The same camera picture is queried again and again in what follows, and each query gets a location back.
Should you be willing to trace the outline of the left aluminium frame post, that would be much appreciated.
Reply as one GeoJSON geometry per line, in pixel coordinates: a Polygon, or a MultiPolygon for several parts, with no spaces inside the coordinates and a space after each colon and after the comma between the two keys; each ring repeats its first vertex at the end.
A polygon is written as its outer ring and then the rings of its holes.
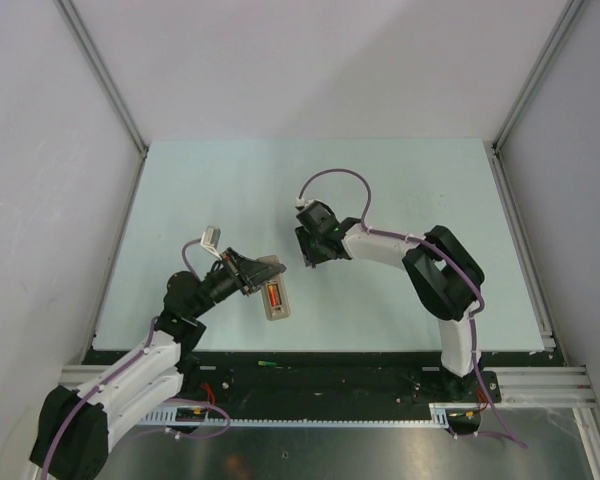
{"type": "Polygon", "coordinates": [[[148,145],[133,119],[131,111],[121,94],[106,62],[93,40],[89,29],[75,3],[70,0],[54,0],[61,18],[84,57],[84,60],[99,84],[105,99],[111,106],[128,139],[141,158],[145,158],[148,145]]]}

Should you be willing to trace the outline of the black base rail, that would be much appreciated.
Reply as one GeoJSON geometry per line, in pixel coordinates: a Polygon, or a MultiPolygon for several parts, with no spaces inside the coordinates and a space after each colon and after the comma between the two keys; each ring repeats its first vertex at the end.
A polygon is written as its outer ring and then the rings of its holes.
{"type": "Polygon", "coordinates": [[[479,382],[453,400],[433,387],[437,352],[195,351],[180,397],[211,400],[234,420],[376,422],[430,419],[435,402],[500,401],[498,367],[554,367],[548,353],[486,353],[479,382]],[[257,362],[276,362],[265,368],[257,362]]]}

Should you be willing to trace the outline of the red battery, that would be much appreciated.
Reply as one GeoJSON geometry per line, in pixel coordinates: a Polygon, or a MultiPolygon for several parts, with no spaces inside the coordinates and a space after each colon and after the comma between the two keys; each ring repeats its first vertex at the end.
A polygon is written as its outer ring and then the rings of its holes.
{"type": "Polygon", "coordinates": [[[269,303],[271,305],[271,308],[272,309],[280,308],[282,303],[281,303],[281,297],[280,297],[278,286],[275,283],[268,284],[267,285],[267,293],[268,293],[268,298],[269,298],[269,303]]]}

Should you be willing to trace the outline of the right aluminium frame post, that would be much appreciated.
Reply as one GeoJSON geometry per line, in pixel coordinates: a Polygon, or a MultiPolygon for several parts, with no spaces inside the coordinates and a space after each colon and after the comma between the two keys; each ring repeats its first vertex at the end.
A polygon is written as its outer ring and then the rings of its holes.
{"type": "Polygon", "coordinates": [[[566,2],[491,143],[491,148],[496,155],[501,154],[513,130],[531,106],[588,5],[589,1],[587,0],[570,0],[566,2]]]}

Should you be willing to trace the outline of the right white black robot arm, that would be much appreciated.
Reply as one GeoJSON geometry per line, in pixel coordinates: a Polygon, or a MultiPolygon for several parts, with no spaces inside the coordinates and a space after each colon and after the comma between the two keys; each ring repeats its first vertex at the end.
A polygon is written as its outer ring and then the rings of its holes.
{"type": "Polygon", "coordinates": [[[296,210],[295,233],[306,265],[366,260],[406,272],[424,308],[438,319],[441,367],[433,390],[453,401],[473,394],[481,358],[475,315],[485,307],[485,275],[455,235],[440,225],[419,238],[368,228],[358,218],[338,221],[319,200],[299,199],[296,210]]]}

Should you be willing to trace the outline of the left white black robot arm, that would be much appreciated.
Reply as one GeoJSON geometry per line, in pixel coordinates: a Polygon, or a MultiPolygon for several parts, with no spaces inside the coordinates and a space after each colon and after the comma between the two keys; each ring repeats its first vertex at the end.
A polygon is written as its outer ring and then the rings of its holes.
{"type": "Polygon", "coordinates": [[[78,387],[58,385],[42,404],[30,461],[42,478],[94,479],[122,437],[161,403],[187,400],[201,387],[193,351],[200,318],[235,293],[252,295],[286,270],[228,248],[204,277],[173,274],[162,312],[146,337],[107,370],[78,387]]]}

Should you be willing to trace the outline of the white remote control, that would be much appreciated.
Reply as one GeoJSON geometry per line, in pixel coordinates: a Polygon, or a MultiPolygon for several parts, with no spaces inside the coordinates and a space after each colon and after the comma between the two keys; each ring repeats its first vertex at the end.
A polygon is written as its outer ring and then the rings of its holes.
{"type": "Polygon", "coordinates": [[[268,280],[260,289],[260,292],[263,298],[265,316],[269,321],[286,319],[291,315],[283,273],[279,273],[268,280]]]}

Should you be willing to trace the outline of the aluminium frame post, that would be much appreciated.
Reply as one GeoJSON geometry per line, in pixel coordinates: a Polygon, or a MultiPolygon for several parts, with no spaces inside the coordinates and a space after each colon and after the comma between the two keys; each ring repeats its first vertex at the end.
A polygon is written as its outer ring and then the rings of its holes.
{"type": "Polygon", "coordinates": [[[491,148],[496,155],[501,154],[513,130],[531,106],[588,5],[589,1],[587,0],[570,0],[566,2],[491,143],[491,148]]]}
{"type": "Polygon", "coordinates": [[[111,106],[128,139],[141,158],[145,158],[148,145],[133,119],[131,111],[121,94],[106,62],[93,40],[89,29],[75,3],[70,0],[54,0],[61,18],[84,57],[84,60],[99,84],[105,99],[111,106]]]}

